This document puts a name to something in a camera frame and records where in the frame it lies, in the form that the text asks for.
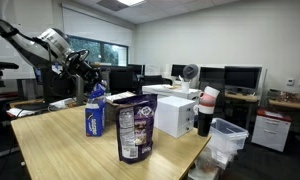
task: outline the ceiling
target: ceiling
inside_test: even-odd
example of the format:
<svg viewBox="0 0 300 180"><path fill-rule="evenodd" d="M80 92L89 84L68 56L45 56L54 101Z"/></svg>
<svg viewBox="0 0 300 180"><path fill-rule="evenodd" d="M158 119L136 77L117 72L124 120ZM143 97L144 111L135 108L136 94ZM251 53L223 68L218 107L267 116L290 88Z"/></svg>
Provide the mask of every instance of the ceiling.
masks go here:
<svg viewBox="0 0 300 180"><path fill-rule="evenodd" d="M133 24L141 24L179 14L228 4L238 0L146 0L145 3L127 7L119 11L112 11L97 4L101 0L72 1L106 14L110 14L117 18L124 19Z"/></svg>

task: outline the purple snack bag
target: purple snack bag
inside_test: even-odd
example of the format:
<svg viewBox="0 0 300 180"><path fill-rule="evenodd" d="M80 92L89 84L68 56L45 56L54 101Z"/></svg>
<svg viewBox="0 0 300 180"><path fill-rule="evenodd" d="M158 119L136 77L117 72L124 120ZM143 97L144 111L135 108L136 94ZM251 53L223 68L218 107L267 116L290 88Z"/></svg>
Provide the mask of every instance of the purple snack bag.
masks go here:
<svg viewBox="0 0 300 180"><path fill-rule="evenodd" d="M152 151L157 95L146 94L114 101L119 160L128 164L146 159Z"/></svg>

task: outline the black cup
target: black cup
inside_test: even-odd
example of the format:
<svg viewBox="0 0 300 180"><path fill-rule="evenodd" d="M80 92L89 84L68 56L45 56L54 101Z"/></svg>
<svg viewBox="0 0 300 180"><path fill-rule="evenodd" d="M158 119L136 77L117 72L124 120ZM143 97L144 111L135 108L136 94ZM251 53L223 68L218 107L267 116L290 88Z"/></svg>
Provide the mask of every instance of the black cup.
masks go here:
<svg viewBox="0 0 300 180"><path fill-rule="evenodd" d="M213 114L204 114L198 112L198 135L207 137L210 131L210 125Z"/></svg>

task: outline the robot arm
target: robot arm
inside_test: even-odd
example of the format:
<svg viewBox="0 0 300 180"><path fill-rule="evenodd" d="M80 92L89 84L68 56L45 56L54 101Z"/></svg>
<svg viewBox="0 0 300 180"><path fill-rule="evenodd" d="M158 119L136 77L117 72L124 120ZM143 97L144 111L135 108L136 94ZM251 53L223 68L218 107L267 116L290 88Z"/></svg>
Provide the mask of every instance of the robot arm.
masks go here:
<svg viewBox="0 0 300 180"><path fill-rule="evenodd" d="M88 90L100 82L96 69L84 61L89 52L71 50L67 35L58 29L50 28L38 37L30 38L0 19L0 36L6 39L21 57L35 68L47 68L55 63L61 64L68 73L79 75L87 81Z"/></svg>

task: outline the floor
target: floor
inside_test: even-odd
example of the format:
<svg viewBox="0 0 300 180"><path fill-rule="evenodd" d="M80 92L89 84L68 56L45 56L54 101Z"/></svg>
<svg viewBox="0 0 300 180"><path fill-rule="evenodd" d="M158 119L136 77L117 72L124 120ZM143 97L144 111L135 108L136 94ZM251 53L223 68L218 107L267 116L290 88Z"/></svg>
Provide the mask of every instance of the floor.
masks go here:
<svg viewBox="0 0 300 180"><path fill-rule="evenodd" d="M16 147L11 126L0 130L0 152ZM27 169L21 166L23 158L20 152L0 158L0 180L30 180Z"/></svg>
<svg viewBox="0 0 300 180"><path fill-rule="evenodd" d="M251 135L246 139L243 150L223 172L222 180L240 179L300 179L300 144L293 134L289 138L283 153L251 143ZM11 127L0 131L0 151L15 146ZM27 169L22 167L20 152L0 159L0 180L28 180Z"/></svg>
<svg viewBox="0 0 300 180"><path fill-rule="evenodd" d="M223 180L300 179L300 143L289 135L283 153L254 143L251 137L224 171Z"/></svg>

